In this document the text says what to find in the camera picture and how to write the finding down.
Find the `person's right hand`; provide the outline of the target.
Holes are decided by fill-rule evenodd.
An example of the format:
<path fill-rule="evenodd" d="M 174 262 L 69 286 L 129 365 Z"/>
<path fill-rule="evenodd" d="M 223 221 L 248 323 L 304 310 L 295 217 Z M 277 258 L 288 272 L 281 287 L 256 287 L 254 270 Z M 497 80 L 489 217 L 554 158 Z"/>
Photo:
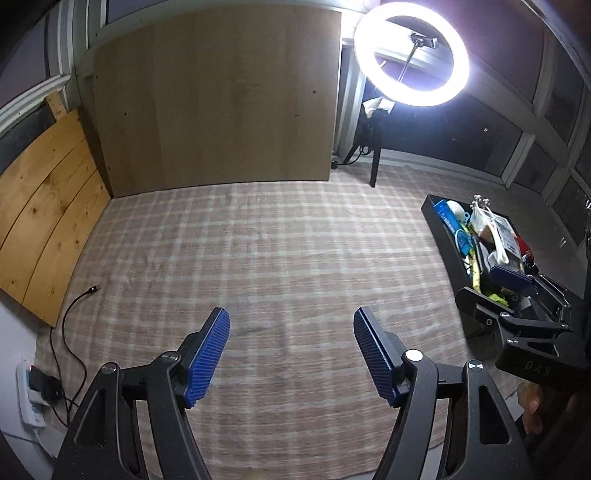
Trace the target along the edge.
<path fill-rule="evenodd" d="M 543 430 L 543 423 L 538 413 L 544 400 L 541 387 L 524 381 L 517 389 L 518 404 L 523 409 L 522 423 L 527 434 L 538 435 Z"/>

